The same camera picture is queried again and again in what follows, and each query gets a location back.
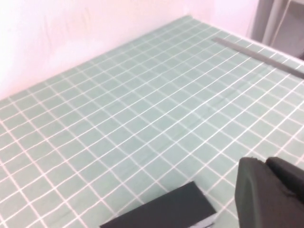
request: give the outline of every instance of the mattress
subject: mattress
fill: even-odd
[[[237,228],[238,160],[304,167],[302,62],[192,17],[0,101],[0,227],[98,227],[195,181]]]

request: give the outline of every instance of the black rectangular block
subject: black rectangular block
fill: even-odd
[[[100,228],[206,228],[216,211],[194,182],[121,215]]]

